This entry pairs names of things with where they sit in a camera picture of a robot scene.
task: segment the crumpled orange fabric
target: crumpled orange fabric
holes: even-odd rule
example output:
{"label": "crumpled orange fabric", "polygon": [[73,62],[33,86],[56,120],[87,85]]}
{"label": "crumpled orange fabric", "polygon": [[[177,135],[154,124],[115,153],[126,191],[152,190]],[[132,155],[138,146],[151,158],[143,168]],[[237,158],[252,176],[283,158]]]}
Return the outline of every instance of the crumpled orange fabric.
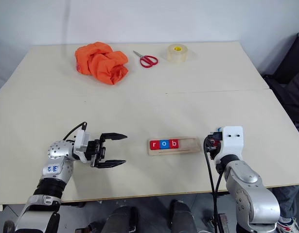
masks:
{"label": "crumpled orange fabric", "polygon": [[95,42],[78,48],[75,52],[76,69],[82,74],[91,74],[106,84],[114,85],[124,78],[128,69],[123,65],[127,56],[115,51],[102,42]]}

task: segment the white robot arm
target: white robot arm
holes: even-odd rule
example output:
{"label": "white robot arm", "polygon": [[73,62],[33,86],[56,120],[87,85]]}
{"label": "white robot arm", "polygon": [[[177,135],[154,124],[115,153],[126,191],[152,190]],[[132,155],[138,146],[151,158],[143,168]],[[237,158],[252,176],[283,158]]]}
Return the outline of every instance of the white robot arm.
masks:
{"label": "white robot arm", "polygon": [[268,233],[276,229],[280,208],[262,179],[242,159],[243,129],[227,126],[205,139],[218,173],[224,173],[226,187],[236,201],[238,224],[247,232]]}
{"label": "white robot arm", "polygon": [[[66,140],[77,128],[75,141]],[[48,148],[48,161],[34,194],[28,198],[16,223],[6,221],[4,233],[56,233],[60,215],[61,197],[73,172],[73,162],[80,160],[91,167],[108,168],[121,165],[125,160],[100,161],[105,157],[103,143],[106,139],[120,140],[127,136],[118,133],[103,133],[100,139],[89,141],[87,123],[75,127],[63,140]]]}

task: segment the white wall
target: white wall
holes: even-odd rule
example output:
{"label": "white wall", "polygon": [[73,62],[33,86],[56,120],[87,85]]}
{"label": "white wall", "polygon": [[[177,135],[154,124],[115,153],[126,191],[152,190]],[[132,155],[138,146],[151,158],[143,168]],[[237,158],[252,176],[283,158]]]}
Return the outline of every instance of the white wall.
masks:
{"label": "white wall", "polygon": [[0,87],[31,45],[240,40],[272,73],[299,32],[299,0],[0,0]]}

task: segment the sneaker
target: sneaker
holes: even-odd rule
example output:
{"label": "sneaker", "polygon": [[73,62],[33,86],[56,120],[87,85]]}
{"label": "sneaker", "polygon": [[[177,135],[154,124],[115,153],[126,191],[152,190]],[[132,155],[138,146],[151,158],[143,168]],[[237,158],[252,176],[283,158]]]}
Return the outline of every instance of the sneaker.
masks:
{"label": "sneaker", "polygon": [[297,225],[296,219],[293,218],[291,222],[289,223],[277,223],[277,232],[279,233],[299,233],[299,226]]}

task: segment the scissors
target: scissors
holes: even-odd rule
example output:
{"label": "scissors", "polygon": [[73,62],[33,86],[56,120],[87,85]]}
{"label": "scissors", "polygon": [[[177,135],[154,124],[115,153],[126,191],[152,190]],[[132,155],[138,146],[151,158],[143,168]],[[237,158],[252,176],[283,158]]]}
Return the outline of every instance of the scissors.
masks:
{"label": "scissors", "polygon": [[152,67],[154,65],[158,64],[158,59],[156,57],[153,56],[149,56],[149,55],[141,55],[138,52],[133,51],[137,56],[140,57],[140,64],[142,67],[145,68],[149,68]]}

